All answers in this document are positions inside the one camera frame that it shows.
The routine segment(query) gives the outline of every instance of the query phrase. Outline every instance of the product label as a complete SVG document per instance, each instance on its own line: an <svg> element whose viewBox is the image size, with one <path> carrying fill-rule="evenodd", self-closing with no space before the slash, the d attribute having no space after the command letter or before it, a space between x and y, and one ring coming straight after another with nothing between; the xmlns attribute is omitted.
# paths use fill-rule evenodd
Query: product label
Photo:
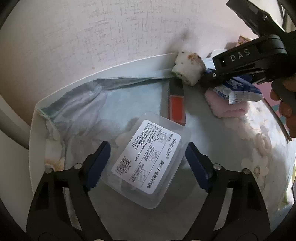
<svg viewBox="0 0 296 241"><path fill-rule="evenodd" d="M179 134L144 120L113 166L112 172L132 186L152 194L180 139Z"/></svg>

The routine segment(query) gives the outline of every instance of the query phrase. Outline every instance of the white object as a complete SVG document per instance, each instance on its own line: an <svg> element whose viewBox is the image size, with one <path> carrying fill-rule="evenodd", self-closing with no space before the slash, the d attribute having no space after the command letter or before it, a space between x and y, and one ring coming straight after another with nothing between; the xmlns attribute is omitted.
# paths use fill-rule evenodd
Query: white object
<svg viewBox="0 0 296 241"><path fill-rule="evenodd" d="M172 73L190 86L194 86L205 72L205 64L196 53L181 51L175 63Z"/></svg>
<svg viewBox="0 0 296 241"><path fill-rule="evenodd" d="M180 165L190 136L186 127L147 112L108 161L102 180L135 203L155 208Z"/></svg>
<svg viewBox="0 0 296 241"><path fill-rule="evenodd" d="M227 51L227 49L215 49L212 51L212 53L210 54L209 58L213 59L213 57L221 54L221 53L224 53L225 51Z"/></svg>
<svg viewBox="0 0 296 241"><path fill-rule="evenodd" d="M25 231L33 192L28 150L0 130L0 197L16 223Z"/></svg>

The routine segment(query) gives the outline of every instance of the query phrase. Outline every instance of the white wall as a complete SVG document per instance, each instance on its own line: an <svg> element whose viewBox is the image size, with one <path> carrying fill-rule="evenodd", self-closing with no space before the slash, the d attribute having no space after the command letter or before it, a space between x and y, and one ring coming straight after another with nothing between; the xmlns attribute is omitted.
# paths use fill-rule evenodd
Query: white wall
<svg viewBox="0 0 296 241"><path fill-rule="evenodd" d="M0 130L25 148L29 148L30 126L24 122L0 95Z"/></svg>
<svg viewBox="0 0 296 241"><path fill-rule="evenodd" d="M0 30L0 94L30 123L37 101L99 70L182 48L204 57L240 34L254 38L226 2L20 0Z"/></svg>
<svg viewBox="0 0 296 241"><path fill-rule="evenodd" d="M33 199L28 150L0 130L0 198L17 224L26 230Z"/></svg>

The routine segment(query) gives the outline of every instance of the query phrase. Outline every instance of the textured wall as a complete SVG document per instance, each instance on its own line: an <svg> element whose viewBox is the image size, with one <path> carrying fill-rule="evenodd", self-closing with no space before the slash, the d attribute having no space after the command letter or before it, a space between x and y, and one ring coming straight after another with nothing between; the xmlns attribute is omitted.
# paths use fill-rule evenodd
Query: textured wall
<svg viewBox="0 0 296 241"><path fill-rule="evenodd" d="M105 68L254 38L226 2L20 0L0 30L0 95L30 123L37 101Z"/></svg>

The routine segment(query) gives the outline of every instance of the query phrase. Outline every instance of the food item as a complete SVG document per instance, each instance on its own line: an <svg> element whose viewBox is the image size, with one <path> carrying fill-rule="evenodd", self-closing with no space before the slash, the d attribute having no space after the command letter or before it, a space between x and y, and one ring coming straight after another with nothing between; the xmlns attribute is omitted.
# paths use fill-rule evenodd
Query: food item
<svg viewBox="0 0 296 241"><path fill-rule="evenodd" d="M239 36L239 40L237 41L237 45L236 45L236 47L237 46L240 46L240 45L242 45L242 44L244 44L244 43L248 43L249 41L251 41L251 39L249 39L249 38L246 38L246 37L243 37L243 36Z"/></svg>
<svg viewBox="0 0 296 241"><path fill-rule="evenodd" d="M185 84L194 86L205 72L205 64L197 53L179 52L172 73Z"/></svg>
<svg viewBox="0 0 296 241"><path fill-rule="evenodd" d="M229 79L223 84L215 87L213 91L223 99L228 100L229 104L236 104L241 101L257 102L264 98L263 94L257 87L240 77Z"/></svg>

